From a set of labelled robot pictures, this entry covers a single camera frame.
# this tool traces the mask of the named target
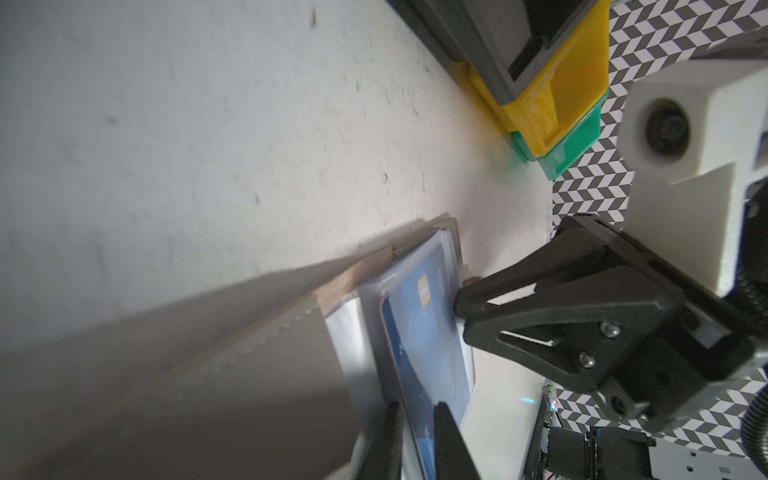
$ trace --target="black cable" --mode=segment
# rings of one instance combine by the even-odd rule
[[[746,205],[739,262],[753,282],[768,283],[768,182]]]
[[[746,454],[758,470],[768,477],[768,386],[764,386],[741,421],[741,440]]]
[[[736,267],[733,290],[728,294],[726,300],[738,307],[757,325],[764,325],[768,322],[768,296],[760,291],[757,284],[752,281],[741,262]]]

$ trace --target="black and white chevron pattern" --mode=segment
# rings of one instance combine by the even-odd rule
[[[715,42],[768,25],[768,0],[632,0],[611,9],[611,83],[598,142],[554,183],[552,223],[577,212],[624,222],[634,173],[616,151],[621,108],[638,78],[687,60]]]

